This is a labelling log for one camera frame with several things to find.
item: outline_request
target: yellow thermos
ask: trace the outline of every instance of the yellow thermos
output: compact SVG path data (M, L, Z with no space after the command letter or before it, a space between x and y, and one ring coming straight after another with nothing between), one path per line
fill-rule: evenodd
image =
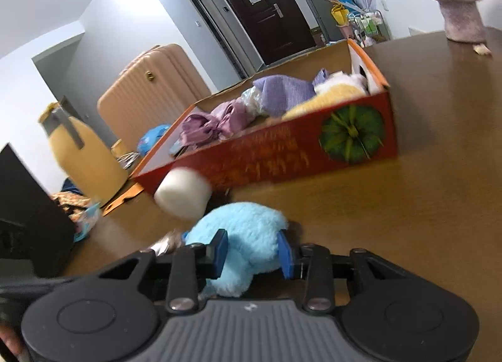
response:
M59 166L82 193L104 206L128 178L111 151L82 121L59 103L51 103L39 118Z

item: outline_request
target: dark brown door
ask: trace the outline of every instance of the dark brown door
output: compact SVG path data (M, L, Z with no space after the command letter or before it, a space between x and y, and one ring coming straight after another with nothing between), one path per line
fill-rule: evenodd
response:
M267 65L315 46L295 0L228 2Z

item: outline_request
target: hand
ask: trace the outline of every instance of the hand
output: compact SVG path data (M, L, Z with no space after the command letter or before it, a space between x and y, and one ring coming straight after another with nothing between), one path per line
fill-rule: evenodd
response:
M12 328L0 324L0 339L7 345L7 348L11 350L14 356L19 356L23 351L23 344Z

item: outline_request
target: green fruit picture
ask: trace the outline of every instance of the green fruit picture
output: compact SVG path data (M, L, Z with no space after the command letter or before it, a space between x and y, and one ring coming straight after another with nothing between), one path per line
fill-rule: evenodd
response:
M349 104L333 111L322 124L319 143L332 160L356 164L383 146L385 123L378 110Z

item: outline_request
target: yellow lid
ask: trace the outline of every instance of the yellow lid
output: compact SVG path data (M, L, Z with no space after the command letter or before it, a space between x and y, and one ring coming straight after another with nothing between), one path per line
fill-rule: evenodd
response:
M47 118L51 115L51 113L59 107L59 103L57 101L52 102L47 108L44 110L42 115L39 117L38 122L42 124Z

